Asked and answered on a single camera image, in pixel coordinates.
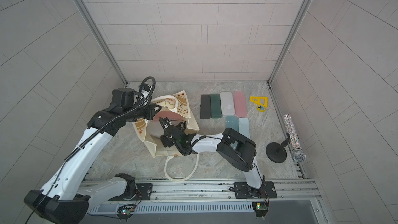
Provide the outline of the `translucent white pencil case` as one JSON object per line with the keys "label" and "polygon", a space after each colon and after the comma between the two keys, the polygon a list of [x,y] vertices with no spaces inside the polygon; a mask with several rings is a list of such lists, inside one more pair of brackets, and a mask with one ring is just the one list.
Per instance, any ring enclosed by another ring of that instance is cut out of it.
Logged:
{"label": "translucent white pencil case", "polygon": [[159,121],[150,121],[147,124],[147,132],[155,138],[160,138],[164,134],[164,130]]}

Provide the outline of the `floral canvas tote bag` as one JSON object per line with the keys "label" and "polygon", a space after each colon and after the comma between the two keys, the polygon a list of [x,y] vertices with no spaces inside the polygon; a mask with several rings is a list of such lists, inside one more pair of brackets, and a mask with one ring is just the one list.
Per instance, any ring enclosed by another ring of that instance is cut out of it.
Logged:
{"label": "floral canvas tote bag", "polygon": [[191,143],[200,128],[191,113],[185,91],[151,100],[154,110],[149,119],[140,118],[133,123],[139,139],[145,144],[152,157],[167,157],[164,174],[171,181],[185,181],[197,170],[199,158],[193,171],[185,178],[175,179],[168,175],[167,165],[177,156],[187,156],[193,152]]}

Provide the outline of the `black pencil case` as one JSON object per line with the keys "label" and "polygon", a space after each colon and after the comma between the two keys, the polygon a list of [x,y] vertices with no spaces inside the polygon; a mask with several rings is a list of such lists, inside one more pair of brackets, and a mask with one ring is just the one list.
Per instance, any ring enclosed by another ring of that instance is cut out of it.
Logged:
{"label": "black pencil case", "polygon": [[209,94],[201,95],[200,118],[203,120],[211,118],[211,103]]}

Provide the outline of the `dark green pencil case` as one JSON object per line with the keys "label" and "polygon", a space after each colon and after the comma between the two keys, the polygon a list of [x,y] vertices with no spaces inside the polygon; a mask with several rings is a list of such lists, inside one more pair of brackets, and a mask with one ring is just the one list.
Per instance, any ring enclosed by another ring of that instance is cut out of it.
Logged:
{"label": "dark green pencil case", "polygon": [[213,93],[210,95],[210,108],[212,119],[222,118],[220,94]]}

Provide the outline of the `light teal pencil case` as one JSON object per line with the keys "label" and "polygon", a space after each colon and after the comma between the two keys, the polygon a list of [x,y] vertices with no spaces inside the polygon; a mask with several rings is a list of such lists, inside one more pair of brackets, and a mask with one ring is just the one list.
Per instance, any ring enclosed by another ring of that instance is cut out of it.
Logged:
{"label": "light teal pencil case", "polygon": [[231,129],[239,132],[238,117],[236,117],[236,116],[227,116],[226,117],[226,128],[231,128]]}

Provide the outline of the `white grey pencil case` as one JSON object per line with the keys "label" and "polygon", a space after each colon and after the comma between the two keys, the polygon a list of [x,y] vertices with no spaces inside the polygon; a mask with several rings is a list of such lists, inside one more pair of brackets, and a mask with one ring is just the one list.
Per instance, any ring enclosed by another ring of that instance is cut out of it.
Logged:
{"label": "white grey pencil case", "polygon": [[221,92],[220,100],[221,100],[222,116],[224,116],[224,117],[234,116],[235,115],[235,106],[234,106],[232,92]]}

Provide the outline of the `pale blue pencil case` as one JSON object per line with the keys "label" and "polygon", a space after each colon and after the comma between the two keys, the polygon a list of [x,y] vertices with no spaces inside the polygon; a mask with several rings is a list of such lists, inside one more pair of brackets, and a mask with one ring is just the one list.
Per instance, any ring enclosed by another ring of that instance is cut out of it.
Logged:
{"label": "pale blue pencil case", "polygon": [[240,134],[242,134],[243,136],[250,139],[249,119],[248,118],[239,118],[238,119],[238,127],[239,127]]}

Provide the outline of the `pink pencil case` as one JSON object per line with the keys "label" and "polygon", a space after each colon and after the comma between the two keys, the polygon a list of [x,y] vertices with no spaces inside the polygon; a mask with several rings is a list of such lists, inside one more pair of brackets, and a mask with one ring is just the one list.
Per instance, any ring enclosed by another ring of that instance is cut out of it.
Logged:
{"label": "pink pencil case", "polygon": [[233,94],[235,116],[238,118],[247,117],[247,106],[245,94],[242,91],[235,91]]}

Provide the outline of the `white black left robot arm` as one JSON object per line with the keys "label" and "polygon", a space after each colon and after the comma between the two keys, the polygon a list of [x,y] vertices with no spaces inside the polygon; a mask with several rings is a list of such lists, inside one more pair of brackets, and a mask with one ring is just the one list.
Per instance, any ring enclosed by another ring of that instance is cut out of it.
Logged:
{"label": "white black left robot arm", "polygon": [[152,120],[161,109],[151,103],[155,85],[141,83],[138,91],[119,88],[112,92],[112,102],[97,112],[75,149],[65,158],[60,169],[43,185],[31,190],[24,203],[33,214],[55,224],[78,224],[86,213],[114,197],[130,200],[138,195],[135,178],[125,173],[79,192],[80,185],[95,159],[128,122]]}

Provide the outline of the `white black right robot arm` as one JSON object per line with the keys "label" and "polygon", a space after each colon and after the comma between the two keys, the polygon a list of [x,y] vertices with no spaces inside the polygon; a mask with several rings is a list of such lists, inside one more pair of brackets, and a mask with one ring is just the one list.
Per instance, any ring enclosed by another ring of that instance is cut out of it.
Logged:
{"label": "white black right robot arm", "polygon": [[254,198],[265,198],[265,179],[256,159],[256,144],[232,128],[215,135],[186,134],[186,123],[173,125],[168,118],[160,118],[164,130],[162,141],[173,144],[184,156],[203,152],[216,152],[234,168],[244,173],[247,189],[241,190]]}

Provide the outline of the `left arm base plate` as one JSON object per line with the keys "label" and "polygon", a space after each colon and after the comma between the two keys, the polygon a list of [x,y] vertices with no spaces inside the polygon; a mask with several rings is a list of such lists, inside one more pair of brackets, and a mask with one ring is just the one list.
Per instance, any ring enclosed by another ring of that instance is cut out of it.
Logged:
{"label": "left arm base plate", "polygon": [[153,184],[128,184],[124,193],[115,199],[124,201],[150,200]]}

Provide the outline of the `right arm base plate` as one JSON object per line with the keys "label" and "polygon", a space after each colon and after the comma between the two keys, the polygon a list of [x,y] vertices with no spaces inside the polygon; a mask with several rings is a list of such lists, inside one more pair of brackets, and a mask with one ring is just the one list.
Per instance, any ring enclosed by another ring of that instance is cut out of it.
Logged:
{"label": "right arm base plate", "polygon": [[265,181],[259,189],[249,187],[246,182],[235,182],[230,191],[236,199],[276,199],[277,193],[272,181]]}

